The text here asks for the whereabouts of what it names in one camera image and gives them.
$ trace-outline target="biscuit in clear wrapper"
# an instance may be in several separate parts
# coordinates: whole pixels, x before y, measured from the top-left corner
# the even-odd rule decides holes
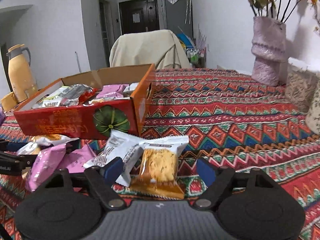
[[[146,140],[140,174],[132,179],[131,190],[170,199],[183,199],[184,192],[177,184],[178,157],[189,142],[188,136],[171,136]]]

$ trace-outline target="patterned tablecloth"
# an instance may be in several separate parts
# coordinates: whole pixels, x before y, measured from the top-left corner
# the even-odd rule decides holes
[[[180,157],[178,183],[185,197],[196,199],[205,184],[196,174],[196,159],[239,172],[262,168],[305,209],[300,238],[320,238],[320,140],[305,124],[305,115],[284,97],[284,87],[261,85],[249,76],[223,70],[167,70],[157,73],[156,93],[148,112],[144,138],[188,135]],[[0,127],[0,136],[27,142],[13,116]],[[82,140],[94,149],[105,141]],[[132,170],[138,173],[140,162]],[[150,198],[120,185],[123,197]],[[12,212],[26,195],[19,177],[0,175],[0,223],[14,239]]]

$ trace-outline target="green pumpkin picture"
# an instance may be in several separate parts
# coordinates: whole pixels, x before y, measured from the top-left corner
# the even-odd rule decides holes
[[[93,122],[98,132],[106,137],[110,137],[111,129],[121,132],[128,132],[130,129],[130,122],[125,113],[109,105],[95,111]]]

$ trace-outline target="pink snack package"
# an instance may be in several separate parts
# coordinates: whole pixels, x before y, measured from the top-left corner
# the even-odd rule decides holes
[[[26,178],[26,189],[35,191],[59,166],[66,154],[66,144],[40,151]]]
[[[57,169],[68,169],[69,173],[84,172],[83,164],[94,157],[96,157],[94,151],[88,144],[85,144],[82,149],[66,154]]]
[[[103,86],[102,91],[96,96],[96,99],[100,98],[121,98],[123,97],[123,91],[125,88],[129,86],[127,84],[121,84],[121,85],[106,85]]]

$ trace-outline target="black round disc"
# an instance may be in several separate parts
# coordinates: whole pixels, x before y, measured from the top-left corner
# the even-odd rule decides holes
[[[81,238],[101,218],[99,202],[65,189],[47,189],[25,199],[14,214],[18,231],[32,240]]]
[[[298,237],[305,213],[291,196],[261,189],[225,199],[218,218],[227,232],[240,239],[287,240]]]

